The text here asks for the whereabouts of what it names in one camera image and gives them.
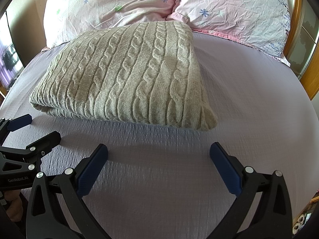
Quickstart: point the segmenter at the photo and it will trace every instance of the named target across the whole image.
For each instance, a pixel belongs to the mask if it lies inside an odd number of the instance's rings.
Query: textured sheet
[[[84,201],[114,239],[205,238],[234,200],[209,158],[215,141],[244,166],[281,170],[297,215],[319,187],[319,122],[303,87],[289,67],[260,51],[198,33],[194,45],[219,120],[211,131],[36,111],[29,95],[62,45],[36,56],[9,92],[0,117],[30,113],[34,121],[11,133],[4,146],[23,148],[60,132],[61,145],[43,158],[42,170],[50,175],[106,144],[109,161]],[[67,211],[66,216],[74,227]]]

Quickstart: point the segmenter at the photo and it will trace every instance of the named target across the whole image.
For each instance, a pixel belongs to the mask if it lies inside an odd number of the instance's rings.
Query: finger
[[[19,194],[20,194],[21,190],[15,190],[15,191],[5,191],[4,192],[4,199],[7,201],[11,201],[16,199]]]
[[[9,208],[7,209],[7,215],[8,217],[11,219],[11,218],[14,218],[17,214],[19,214],[19,211],[21,210],[21,207],[22,207],[22,201],[20,199],[20,197],[14,199]]]
[[[21,206],[18,213],[14,217],[12,217],[10,220],[12,222],[19,222],[21,220],[22,216],[23,216],[23,207]]]

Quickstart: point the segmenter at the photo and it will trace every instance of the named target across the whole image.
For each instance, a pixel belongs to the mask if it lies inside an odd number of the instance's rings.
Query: blue gripper pad
[[[77,178],[76,185],[79,198],[90,193],[99,173],[107,161],[107,155],[107,147],[103,144],[99,144],[90,157],[82,159],[86,165]]]
[[[211,145],[209,155],[213,160],[220,176],[222,177],[228,191],[238,197],[242,191],[241,177],[232,163],[229,161],[229,156],[226,151],[218,142],[215,142]]]
[[[14,120],[10,120],[7,130],[8,131],[16,131],[22,127],[25,127],[32,122],[32,117],[30,114],[26,114],[24,116],[18,117]]]

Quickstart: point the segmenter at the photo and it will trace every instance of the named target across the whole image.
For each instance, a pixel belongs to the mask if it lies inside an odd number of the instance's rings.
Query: logo
[[[27,176],[21,177],[21,178],[15,178],[12,180],[8,180],[8,182],[19,182],[19,181],[24,181],[24,180],[28,180],[29,178]]]

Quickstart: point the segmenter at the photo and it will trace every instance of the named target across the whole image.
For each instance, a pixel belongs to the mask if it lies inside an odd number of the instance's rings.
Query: wall
[[[319,119],[319,92],[315,95],[315,97],[312,99],[311,102],[315,108],[315,111],[316,111],[318,119]]]
[[[12,41],[27,65],[46,46],[43,16],[47,0],[13,0],[8,9]]]

